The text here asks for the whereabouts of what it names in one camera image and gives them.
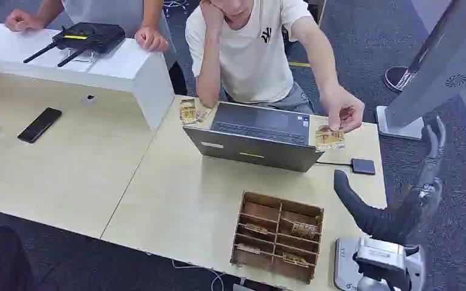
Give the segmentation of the standing person's right hand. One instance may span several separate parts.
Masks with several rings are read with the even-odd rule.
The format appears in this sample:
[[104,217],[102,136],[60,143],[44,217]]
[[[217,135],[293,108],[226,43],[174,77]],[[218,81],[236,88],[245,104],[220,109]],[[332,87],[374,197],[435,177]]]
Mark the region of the standing person's right hand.
[[13,10],[6,17],[4,25],[13,32],[23,32],[29,29],[40,30],[45,27],[41,18],[18,9]]

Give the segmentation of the seated person's left hand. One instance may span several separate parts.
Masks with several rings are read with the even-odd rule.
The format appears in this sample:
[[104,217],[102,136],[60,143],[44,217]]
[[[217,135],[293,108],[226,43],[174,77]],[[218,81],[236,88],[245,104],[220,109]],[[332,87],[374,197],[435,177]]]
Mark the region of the seated person's left hand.
[[332,131],[347,133],[362,125],[365,104],[341,85],[321,88],[320,102],[328,115],[328,125]]

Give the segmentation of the seated person's right hand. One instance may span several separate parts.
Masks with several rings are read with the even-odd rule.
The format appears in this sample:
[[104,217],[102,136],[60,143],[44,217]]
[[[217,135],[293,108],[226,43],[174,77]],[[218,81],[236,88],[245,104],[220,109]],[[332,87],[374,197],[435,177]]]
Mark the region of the seated person's right hand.
[[212,1],[200,1],[200,9],[206,24],[206,34],[218,38],[224,23],[224,13]]

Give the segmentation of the standing person's left hand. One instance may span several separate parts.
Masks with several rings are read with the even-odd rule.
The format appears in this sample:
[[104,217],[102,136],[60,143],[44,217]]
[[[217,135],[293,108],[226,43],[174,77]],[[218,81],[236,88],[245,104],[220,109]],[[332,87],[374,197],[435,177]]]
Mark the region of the standing person's left hand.
[[137,44],[148,52],[165,52],[168,49],[168,41],[156,28],[143,27],[135,34]]

